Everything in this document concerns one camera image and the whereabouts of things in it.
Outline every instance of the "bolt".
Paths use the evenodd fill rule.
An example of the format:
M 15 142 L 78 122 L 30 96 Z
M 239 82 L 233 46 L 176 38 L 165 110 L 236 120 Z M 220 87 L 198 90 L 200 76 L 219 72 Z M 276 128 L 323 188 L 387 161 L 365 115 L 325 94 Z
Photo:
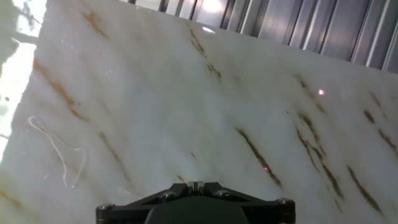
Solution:
M 98 208 L 100 210 L 109 210 L 109 209 L 111 209 L 113 207 L 114 207 L 113 203 L 106 203 L 106 204 L 100 205 Z
M 228 197 L 229 192 L 227 190 L 217 190 L 216 195 L 219 197 Z
M 279 203 L 281 203 L 281 204 L 287 204 L 287 203 L 292 202 L 292 199 L 289 199 L 289 198 L 280 198 L 280 199 L 278 199 L 277 201 L 278 201 Z
M 174 192 L 164 192 L 161 196 L 161 198 L 172 198 L 177 196 L 177 194 L 175 194 Z

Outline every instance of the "marble slab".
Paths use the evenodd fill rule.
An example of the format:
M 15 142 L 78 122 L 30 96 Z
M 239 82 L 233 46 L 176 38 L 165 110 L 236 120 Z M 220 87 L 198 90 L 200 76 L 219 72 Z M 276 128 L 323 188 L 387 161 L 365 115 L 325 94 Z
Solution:
M 37 35 L 1 21 L 0 223 L 94 223 L 189 180 L 292 198 L 297 223 L 398 222 L 397 75 L 117 0 L 36 2 Z

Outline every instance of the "metal panel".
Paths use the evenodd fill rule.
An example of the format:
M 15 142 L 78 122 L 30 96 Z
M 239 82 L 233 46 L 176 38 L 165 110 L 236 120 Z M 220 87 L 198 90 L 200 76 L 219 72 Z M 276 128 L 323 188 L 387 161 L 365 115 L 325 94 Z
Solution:
M 178 4 L 180 1 L 181 1 L 181 6 L 182 6 L 183 0 L 169 0 L 169 5 L 167 6 L 167 9 L 166 9 L 166 14 L 178 16 L 177 8 L 178 8 Z
M 246 13 L 243 17 L 243 21 L 241 27 L 239 28 L 240 34 L 251 35 L 254 30 L 254 26 L 257 22 L 257 17 L 262 6 L 262 3 L 265 0 L 249 0 L 246 6 Z
M 136 5 L 158 11 L 161 0 L 136 0 Z
M 319 53 L 328 28 L 336 0 L 318 0 L 315 5 L 310 27 L 303 44 L 304 50 Z
M 290 18 L 294 16 L 292 15 L 294 10 L 301 6 L 301 4 L 299 6 L 296 4 L 297 1 L 270 0 L 260 29 L 259 38 L 282 43 L 289 26 Z
M 295 48 L 302 48 L 307 34 L 308 28 L 310 27 L 311 18 L 315 10 L 316 0 L 304 0 L 298 14 L 296 26 L 292 34 L 289 45 Z
M 204 0 L 195 0 L 195 2 L 193 3 L 191 14 L 189 16 L 190 20 L 197 21 L 203 1 Z
M 387 0 L 371 1 L 351 61 L 365 65 Z
M 184 0 L 182 3 L 180 17 L 184 19 L 189 19 L 192 13 L 193 5 L 197 0 Z
M 254 15 L 252 14 L 251 16 L 255 16 L 256 18 L 254 19 L 254 26 L 252 28 L 252 32 L 250 35 L 252 35 L 253 37 L 259 37 L 260 35 L 260 31 L 261 31 L 261 27 L 262 27 L 262 23 L 264 22 L 264 18 L 266 16 L 266 11 L 268 8 L 268 4 L 269 4 L 269 0 L 262 0 L 258 10 L 256 11 L 257 14 Z
M 178 1 L 177 10 L 175 11 L 175 16 L 180 16 L 183 2 L 184 2 L 184 0 Z
M 245 18 L 247 8 L 249 6 L 250 0 L 237 0 L 235 1 L 231 18 L 229 19 L 229 23 L 227 26 L 227 30 L 233 32 L 239 32 L 243 20 Z
M 236 3 L 236 0 L 228 0 L 228 3 L 226 4 L 226 7 L 225 7 L 223 19 L 221 20 L 220 28 L 222 28 L 222 29 L 228 28 L 229 21 L 231 20 L 231 16 L 232 16 L 232 11 L 235 7 L 235 3 Z
M 197 5 L 195 8 L 195 15 L 197 17 L 192 20 L 209 25 L 219 27 L 223 20 L 224 12 L 228 0 L 203 0 L 201 6 Z
M 351 60 L 369 0 L 338 0 L 321 54 Z
M 161 0 L 159 4 L 159 12 L 166 12 L 167 6 L 169 5 L 169 0 Z
M 384 6 L 366 66 L 381 69 L 398 19 L 398 1 L 388 0 Z
M 289 45 L 292 39 L 294 27 L 296 26 L 297 19 L 299 18 L 299 13 L 303 4 L 303 0 L 296 0 L 292 13 L 290 15 L 290 20 L 286 28 L 286 33 L 282 44 Z
M 398 22 L 382 69 L 384 71 L 398 73 Z

